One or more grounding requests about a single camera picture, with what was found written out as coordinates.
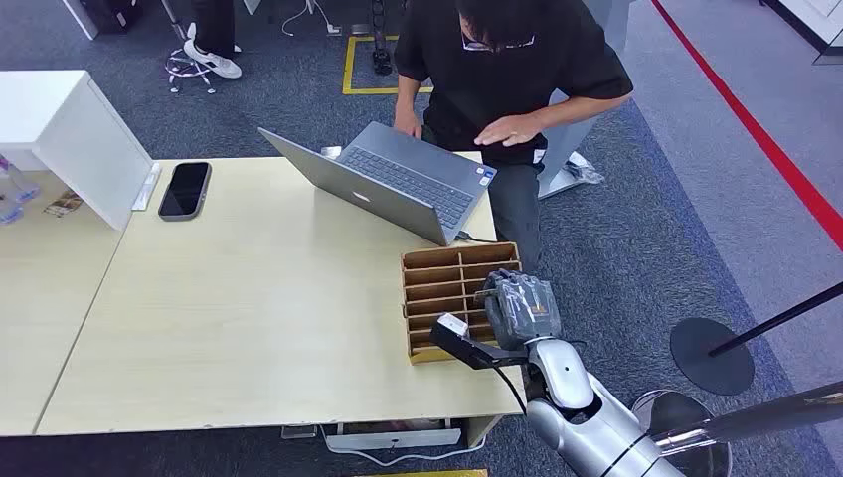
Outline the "person's right hand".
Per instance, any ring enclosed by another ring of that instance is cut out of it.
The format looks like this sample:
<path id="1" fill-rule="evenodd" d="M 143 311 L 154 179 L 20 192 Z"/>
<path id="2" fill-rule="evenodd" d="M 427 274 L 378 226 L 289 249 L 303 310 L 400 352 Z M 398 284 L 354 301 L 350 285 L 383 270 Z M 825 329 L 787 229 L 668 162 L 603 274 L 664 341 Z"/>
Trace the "person's right hand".
<path id="1" fill-rule="evenodd" d="M 416 139 L 422 138 L 422 123 L 411 107 L 396 109 L 394 128 Z"/>

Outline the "person's left hand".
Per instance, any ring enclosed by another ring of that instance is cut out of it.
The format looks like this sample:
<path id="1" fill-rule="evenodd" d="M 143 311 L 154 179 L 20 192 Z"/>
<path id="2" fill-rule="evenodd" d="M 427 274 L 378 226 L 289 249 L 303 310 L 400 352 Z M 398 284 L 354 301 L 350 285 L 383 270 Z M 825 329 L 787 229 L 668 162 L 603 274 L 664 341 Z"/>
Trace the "person's left hand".
<path id="1" fill-rule="evenodd" d="M 487 125 L 474 139 L 477 146 L 500 143 L 510 147 L 531 141 L 544 129 L 535 113 L 504 116 Z"/>

